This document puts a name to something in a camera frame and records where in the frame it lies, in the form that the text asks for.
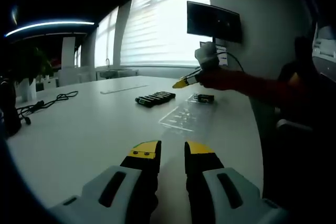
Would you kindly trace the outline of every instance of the potted plant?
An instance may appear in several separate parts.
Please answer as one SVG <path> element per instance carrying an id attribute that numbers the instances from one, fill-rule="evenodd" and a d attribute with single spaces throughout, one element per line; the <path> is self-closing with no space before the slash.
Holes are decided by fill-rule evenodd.
<path id="1" fill-rule="evenodd" d="M 53 73 L 46 54 L 33 46 L 16 47 L 13 50 L 15 59 L 12 68 L 12 78 L 19 86 L 22 101 L 36 99 L 36 80 L 38 75 L 48 76 Z"/>

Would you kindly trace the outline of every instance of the yellow tip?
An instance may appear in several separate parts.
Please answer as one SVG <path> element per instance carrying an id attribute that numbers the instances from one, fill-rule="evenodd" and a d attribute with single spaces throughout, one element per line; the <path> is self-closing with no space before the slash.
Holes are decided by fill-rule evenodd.
<path id="1" fill-rule="evenodd" d="M 184 81 L 184 79 L 179 80 L 177 83 L 173 85 L 173 89 L 181 89 L 188 86 L 187 83 Z"/>

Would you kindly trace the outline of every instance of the person's arm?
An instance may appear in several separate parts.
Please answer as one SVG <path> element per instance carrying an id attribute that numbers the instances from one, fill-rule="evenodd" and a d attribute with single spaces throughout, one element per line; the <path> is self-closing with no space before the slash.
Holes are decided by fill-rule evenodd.
<path id="1" fill-rule="evenodd" d="M 236 90 L 280 108 L 304 108 L 309 103 L 306 87 L 294 75 L 286 82 L 253 77 L 239 71 L 216 70 L 201 74 L 198 81 L 206 88 Z"/>

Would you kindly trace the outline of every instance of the hand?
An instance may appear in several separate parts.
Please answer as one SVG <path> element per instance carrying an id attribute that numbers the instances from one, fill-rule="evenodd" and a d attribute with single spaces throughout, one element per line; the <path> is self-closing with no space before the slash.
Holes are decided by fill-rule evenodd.
<path id="1" fill-rule="evenodd" d="M 197 80 L 205 88 L 229 90 L 233 89 L 234 74 L 233 71 L 219 68 L 202 72 Z"/>

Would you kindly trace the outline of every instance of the white pillar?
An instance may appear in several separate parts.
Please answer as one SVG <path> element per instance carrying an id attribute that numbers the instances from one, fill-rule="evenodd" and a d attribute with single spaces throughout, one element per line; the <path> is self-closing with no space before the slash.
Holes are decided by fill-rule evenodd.
<path id="1" fill-rule="evenodd" d="M 63 38 L 62 69 L 75 67 L 75 37 Z"/>

